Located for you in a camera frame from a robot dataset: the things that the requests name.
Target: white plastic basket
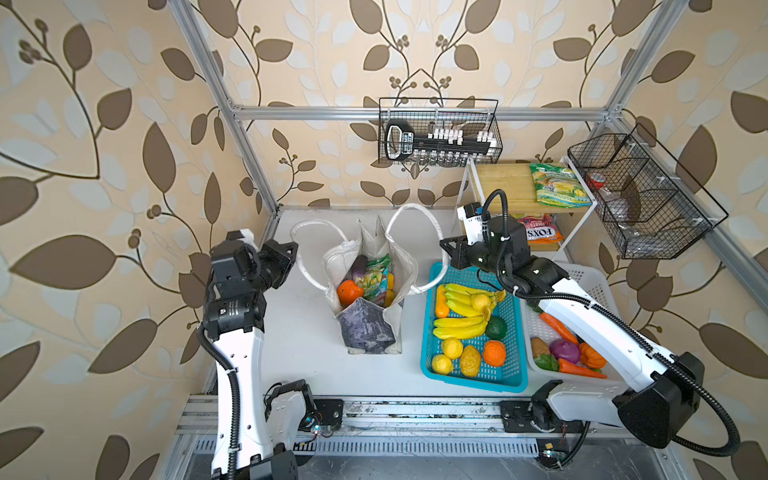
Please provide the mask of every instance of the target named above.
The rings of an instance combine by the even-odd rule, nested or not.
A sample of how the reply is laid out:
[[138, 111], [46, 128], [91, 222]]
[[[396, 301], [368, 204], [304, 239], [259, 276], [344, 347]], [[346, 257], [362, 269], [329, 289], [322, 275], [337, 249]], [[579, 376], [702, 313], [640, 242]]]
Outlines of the white plastic basket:
[[[558, 265], [563, 267], [571, 278], [584, 289], [585, 292], [602, 306], [609, 309], [611, 312], [619, 314], [614, 302], [613, 295], [611, 295], [611, 288], [608, 286], [608, 282], [605, 277], [601, 275], [599, 271], [590, 267], [582, 265], [574, 265], [572, 263], [559, 263]], [[602, 372], [608, 377], [607, 379], [593, 379], [591, 377], [569, 375], [567, 373], [552, 372], [550, 370], [540, 369], [533, 361], [533, 352], [531, 350], [531, 338], [537, 336], [544, 340], [549, 345], [556, 339], [560, 338], [557, 332], [552, 327], [544, 323], [543, 320], [538, 318], [538, 313], [533, 311], [531, 307], [524, 300], [518, 299], [521, 304], [521, 314], [523, 317], [523, 333], [525, 334], [525, 355], [528, 357], [528, 364], [535, 372], [541, 373], [544, 376], [550, 376], [554, 379], [567, 380], [569, 382], [585, 382], [593, 383], [597, 385], [613, 385], [623, 382], [621, 376], [614, 370], [609, 364], [605, 368], [601, 369]]]

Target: black wire basket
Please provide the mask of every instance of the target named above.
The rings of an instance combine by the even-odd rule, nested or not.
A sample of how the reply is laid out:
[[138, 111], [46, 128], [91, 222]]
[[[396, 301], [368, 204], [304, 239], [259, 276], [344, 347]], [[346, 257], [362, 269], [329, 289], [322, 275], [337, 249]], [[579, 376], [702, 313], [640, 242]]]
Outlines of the black wire basket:
[[495, 164], [503, 148], [497, 106], [474, 98], [380, 98], [379, 163]]
[[[654, 147], [656, 157], [650, 153]], [[621, 258], [675, 258], [728, 218], [696, 176], [641, 124], [629, 134], [602, 134], [576, 144], [568, 156], [598, 200], [595, 211]]]

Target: wallpaper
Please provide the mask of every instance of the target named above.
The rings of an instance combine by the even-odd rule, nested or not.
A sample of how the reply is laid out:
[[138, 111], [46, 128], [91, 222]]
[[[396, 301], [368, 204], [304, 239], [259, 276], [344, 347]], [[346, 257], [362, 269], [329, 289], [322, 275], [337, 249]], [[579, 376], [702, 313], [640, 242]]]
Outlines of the wallpaper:
[[[768, 4], [692, 0], [637, 86], [624, 114], [655, 132], [730, 213], [721, 225], [768, 266]], [[695, 185], [674, 164], [681, 177]], [[577, 263], [602, 270], [621, 315], [673, 352], [706, 366], [704, 385], [739, 427], [731, 458], [680, 448], [694, 478], [768, 477], [768, 316], [704, 242], [675, 260], [619, 260], [599, 220], [573, 240]], [[725, 442], [702, 405], [681, 436]]]
[[[464, 168], [377, 160], [378, 130], [345, 121], [253, 121], [251, 144], [287, 207], [453, 207]], [[584, 122], [501, 122], [500, 161], [559, 161], [586, 140]]]
[[605, 104], [654, 0], [192, 0], [227, 89], [249, 106], [364, 97]]
[[266, 212], [160, 2], [0, 0], [0, 48], [0, 477], [150, 478]]

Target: white tote bag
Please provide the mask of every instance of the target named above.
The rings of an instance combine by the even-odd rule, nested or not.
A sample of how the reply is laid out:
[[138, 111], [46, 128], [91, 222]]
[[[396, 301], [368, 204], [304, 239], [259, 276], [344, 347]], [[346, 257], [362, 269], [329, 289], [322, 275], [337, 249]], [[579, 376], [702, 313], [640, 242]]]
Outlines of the white tote bag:
[[[322, 290], [326, 295], [326, 301], [328, 302], [328, 307], [330, 308], [331, 313], [336, 317], [336, 319], [340, 319], [342, 316], [340, 315], [342, 311], [345, 309], [342, 308], [341, 302], [339, 301], [339, 296], [336, 293], [336, 288], [338, 285], [341, 284], [341, 282], [344, 280], [344, 276], [349, 271], [349, 268], [352, 266], [353, 262], [355, 261], [355, 258], [357, 258], [358, 255], [365, 255], [369, 258], [369, 260], [375, 260], [384, 257], [386, 254], [389, 254], [390, 258], [392, 259], [392, 262], [389, 265], [390, 272], [395, 277], [395, 299], [392, 301], [392, 304], [383, 309], [381, 316], [379, 318], [369, 318], [367, 319], [366, 323], [368, 323], [368, 335], [370, 337], [370, 345], [368, 343], [365, 343], [365, 345], [361, 345], [358, 342], [351, 341], [349, 339], [349, 331], [346, 331], [345, 325], [342, 324], [342, 330], [343, 330], [343, 338], [345, 341], [345, 344], [347, 346], [347, 350], [349, 353], [357, 354], [357, 353], [388, 353], [388, 354], [400, 354], [402, 352], [402, 339], [400, 338], [400, 324], [401, 324], [401, 317], [402, 317], [402, 300], [407, 296], [411, 295], [413, 293], [422, 293], [426, 290], [429, 290], [434, 285], [437, 285], [440, 280], [442, 280], [443, 276], [445, 275], [445, 272], [448, 270], [449, 265], [449, 257], [448, 254], [443, 251], [442, 252], [442, 270], [440, 271], [440, 274], [435, 278], [433, 281], [427, 283], [426, 285], [422, 286], [416, 286], [416, 278], [419, 275], [419, 265], [417, 264], [416, 260], [410, 255], [410, 253], [406, 252], [400, 245], [398, 245], [393, 239], [392, 235], [390, 234], [390, 231], [392, 230], [392, 225], [397, 220], [397, 217], [404, 211], [409, 208], [417, 209], [422, 211], [427, 218], [429, 218], [429, 221], [432, 222], [433, 227], [435, 230], [437, 230], [437, 235], [440, 240], [442, 240], [442, 230], [440, 228], [440, 225], [438, 224], [435, 217], [432, 215], [429, 210], [424, 208], [421, 205], [418, 204], [405, 204], [402, 207], [400, 207], [395, 214], [392, 216], [392, 219], [389, 221], [389, 225], [387, 225], [386, 230], [384, 230], [382, 218], [379, 215], [377, 221], [376, 221], [376, 231], [371, 232], [367, 228], [365, 228], [362, 225], [362, 222], [360, 220], [357, 220], [357, 224], [359, 227], [359, 233], [355, 240], [349, 240], [344, 235], [344, 232], [341, 231], [340, 228], [338, 228], [333, 223], [330, 223], [327, 220], [307, 220], [301, 223], [298, 223], [293, 227], [293, 229], [290, 231], [291, 239], [294, 242], [298, 242], [296, 240], [296, 233], [301, 229], [302, 227], [305, 227], [306, 225], [313, 225], [313, 224], [322, 224], [327, 225], [328, 227], [332, 227], [342, 238], [343, 242], [338, 245], [337, 247], [334, 247], [330, 250], [328, 250], [323, 255], [323, 269], [326, 273], [327, 278], [327, 285], [323, 285], [321, 282], [315, 280], [312, 275], [306, 270], [306, 267], [304, 266], [303, 259], [301, 257], [301, 246], [299, 246], [299, 250], [296, 254], [296, 265], [299, 267], [299, 270], [303, 275], [306, 277], [307, 280], [320, 290]], [[367, 300], [358, 299], [358, 303], [367, 302]], [[355, 304], [353, 304], [350, 307], [347, 307], [347, 309], [354, 308]], [[393, 342], [390, 344], [384, 346], [382, 348], [382, 344], [376, 342], [377, 333], [379, 335], [383, 335], [386, 337], [383, 342], [384, 344], [389, 343], [391, 340], [389, 336], [393, 336]]]

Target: snack bag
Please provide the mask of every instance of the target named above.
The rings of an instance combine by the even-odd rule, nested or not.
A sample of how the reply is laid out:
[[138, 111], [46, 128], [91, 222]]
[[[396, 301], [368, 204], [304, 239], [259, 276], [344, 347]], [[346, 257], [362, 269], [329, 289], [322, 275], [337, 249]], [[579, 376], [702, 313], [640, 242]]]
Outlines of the snack bag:
[[536, 201], [553, 207], [586, 207], [592, 204], [573, 170], [550, 164], [530, 164]]
[[528, 245], [541, 245], [557, 243], [563, 240], [563, 236], [554, 225], [552, 217], [548, 214], [537, 217], [531, 215], [523, 217], [518, 222], [525, 225], [525, 234], [528, 237]]
[[387, 253], [378, 260], [371, 260], [366, 266], [366, 275], [362, 278], [362, 297], [378, 306], [384, 306], [387, 291], [387, 273], [392, 260]]

